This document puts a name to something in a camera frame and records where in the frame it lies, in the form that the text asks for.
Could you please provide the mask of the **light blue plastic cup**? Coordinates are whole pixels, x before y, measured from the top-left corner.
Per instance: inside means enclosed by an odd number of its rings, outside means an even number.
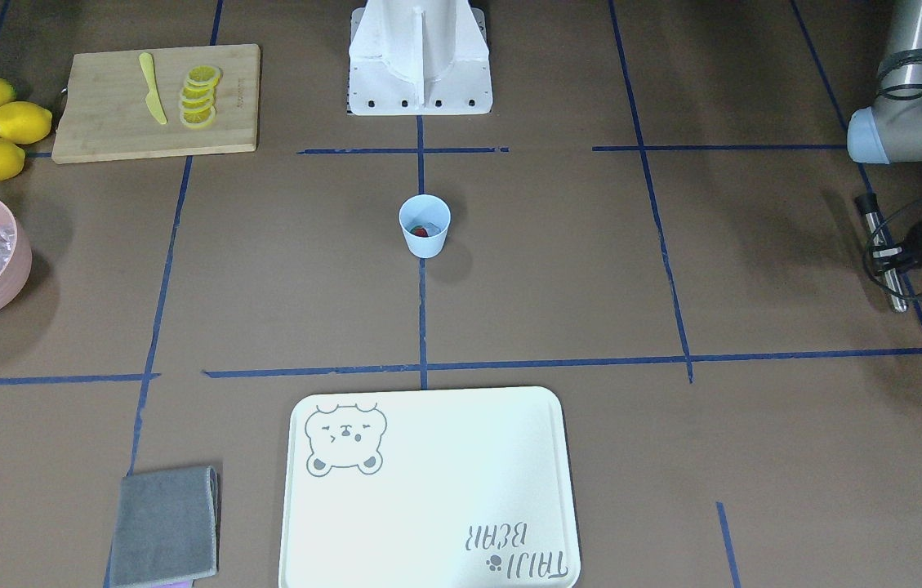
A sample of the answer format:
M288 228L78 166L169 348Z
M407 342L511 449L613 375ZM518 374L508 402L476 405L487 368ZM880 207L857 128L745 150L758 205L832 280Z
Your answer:
M450 207L432 194L417 194L399 208L399 226L413 256L431 258L443 249L450 228Z

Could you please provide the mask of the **cream bear tray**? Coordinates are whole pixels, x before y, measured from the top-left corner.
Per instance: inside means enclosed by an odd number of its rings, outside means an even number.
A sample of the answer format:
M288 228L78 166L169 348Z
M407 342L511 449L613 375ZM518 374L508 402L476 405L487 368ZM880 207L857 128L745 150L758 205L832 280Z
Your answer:
M315 394L290 414L281 587L572 587L568 436L541 386Z

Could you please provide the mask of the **lemon slices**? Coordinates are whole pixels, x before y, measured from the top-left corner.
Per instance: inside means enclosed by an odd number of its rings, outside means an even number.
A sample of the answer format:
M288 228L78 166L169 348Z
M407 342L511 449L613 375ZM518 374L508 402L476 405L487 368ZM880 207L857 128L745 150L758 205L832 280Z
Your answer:
M221 78L222 69L215 65L189 68L178 93L178 118L185 129L203 129L214 122L217 87Z

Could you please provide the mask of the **yellow plastic knife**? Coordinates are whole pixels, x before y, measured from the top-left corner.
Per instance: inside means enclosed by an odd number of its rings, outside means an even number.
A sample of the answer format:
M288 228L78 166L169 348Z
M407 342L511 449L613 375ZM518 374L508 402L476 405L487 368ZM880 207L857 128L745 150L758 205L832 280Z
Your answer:
M154 56L144 51L137 56L140 70L146 83L145 105L152 119L162 126L166 126L168 118L163 111L162 98L158 92L157 70L155 70Z

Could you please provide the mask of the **grey folded cloth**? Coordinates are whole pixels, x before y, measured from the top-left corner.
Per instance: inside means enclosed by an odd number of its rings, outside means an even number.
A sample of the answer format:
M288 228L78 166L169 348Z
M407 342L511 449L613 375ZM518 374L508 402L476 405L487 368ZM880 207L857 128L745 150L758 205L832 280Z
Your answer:
M125 476L118 484L110 587L191 585L219 568L214 466Z

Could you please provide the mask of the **wooden cutting board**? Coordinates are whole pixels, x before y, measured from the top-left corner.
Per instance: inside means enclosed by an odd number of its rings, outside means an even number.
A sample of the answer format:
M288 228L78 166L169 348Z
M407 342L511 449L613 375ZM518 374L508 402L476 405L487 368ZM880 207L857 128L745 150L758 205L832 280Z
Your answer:
M256 44L79 53L55 131L58 164L256 149Z

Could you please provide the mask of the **yellow lemon back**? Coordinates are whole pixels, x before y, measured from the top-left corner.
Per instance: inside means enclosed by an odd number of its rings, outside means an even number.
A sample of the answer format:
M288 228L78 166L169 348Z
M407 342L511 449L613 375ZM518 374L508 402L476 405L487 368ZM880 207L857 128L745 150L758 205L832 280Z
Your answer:
M12 101L0 107L0 138L17 145L31 145L52 131L53 115L42 105Z

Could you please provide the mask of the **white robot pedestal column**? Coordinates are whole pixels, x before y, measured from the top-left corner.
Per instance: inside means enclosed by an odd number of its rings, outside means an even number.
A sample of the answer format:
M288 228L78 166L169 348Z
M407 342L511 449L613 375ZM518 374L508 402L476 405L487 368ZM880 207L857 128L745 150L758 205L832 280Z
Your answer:
M486 15L468 1L368 1L351 14L346 108L357 116L490 113Z

